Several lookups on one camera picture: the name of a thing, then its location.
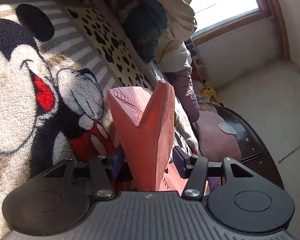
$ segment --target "bright window light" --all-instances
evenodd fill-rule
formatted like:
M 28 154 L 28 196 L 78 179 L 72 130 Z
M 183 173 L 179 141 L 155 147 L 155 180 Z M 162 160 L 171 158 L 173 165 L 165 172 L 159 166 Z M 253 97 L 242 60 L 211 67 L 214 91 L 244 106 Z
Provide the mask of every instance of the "bright window light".
M 258 10 L 256 0 L 192 0 L 198 28 L 192 38 L 225 22 Z

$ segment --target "pikachu plush toy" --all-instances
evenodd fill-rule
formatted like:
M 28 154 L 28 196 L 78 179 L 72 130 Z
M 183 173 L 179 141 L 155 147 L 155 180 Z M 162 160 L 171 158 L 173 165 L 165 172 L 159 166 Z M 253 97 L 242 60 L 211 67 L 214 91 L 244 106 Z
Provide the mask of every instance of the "pikachu plush toy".
M 217 97 L 216 91 L 211 87 L 208 81 L 203 80 L 204 88 L 201 90 L 201 94 L 208 95 L 211 101 L 217 102 L 219 105 L 223 106 L 220 98 Z

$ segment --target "ribbed black surface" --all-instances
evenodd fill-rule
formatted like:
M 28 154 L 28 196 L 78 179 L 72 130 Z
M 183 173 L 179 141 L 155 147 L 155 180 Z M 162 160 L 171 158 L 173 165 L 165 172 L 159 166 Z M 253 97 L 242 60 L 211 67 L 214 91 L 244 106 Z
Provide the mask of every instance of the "ribbed black surface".
M 281 231 L 269 236 L 234 233 L 216 223 L 199 202 L 177 192 L 123 192 L 114 201 L 98 203 L 76 228 L 55 236 L 27 236 L 12 231 L 5 240 L 290 240 Z

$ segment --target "red tongue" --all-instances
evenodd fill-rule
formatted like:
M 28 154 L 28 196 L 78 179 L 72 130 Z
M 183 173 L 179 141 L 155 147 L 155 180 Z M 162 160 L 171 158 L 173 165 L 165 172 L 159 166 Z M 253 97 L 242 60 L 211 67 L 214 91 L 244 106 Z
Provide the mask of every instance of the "red tongue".
M 56 101 L 50 87 L 42 81 L 38 76 L 34 76 L 34 85 L 37 88 L 36 97 L 39 105 L 45 110 L 50 111 Z

